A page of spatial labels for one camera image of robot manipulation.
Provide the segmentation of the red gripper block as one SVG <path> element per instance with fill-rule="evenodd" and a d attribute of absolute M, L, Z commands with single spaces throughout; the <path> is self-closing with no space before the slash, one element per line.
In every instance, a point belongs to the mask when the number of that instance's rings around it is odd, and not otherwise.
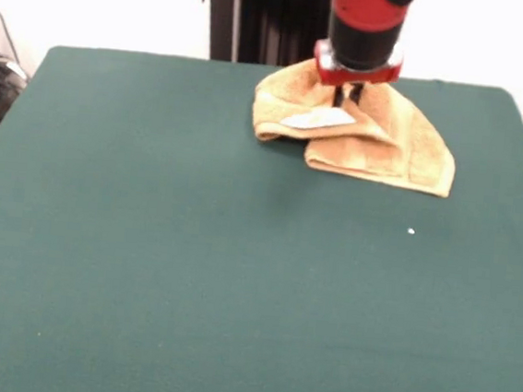
<path fill-rule="evenodd" d="M 336 86 L 332 103 L 334 106 L 340 106 L 343 103 L 343 84 L 352 83 L 348 98 L 358 104 L 363 95 L 363 83 L 396 82 L 404 59 L 400 47 L 395 46 L 385 65 L 376 69 L 354 70 L 338 62 L 335 55 L 330 40 L 323 39 L 315 43 L 314 58 L 318 75 L 323 84 Z"/>

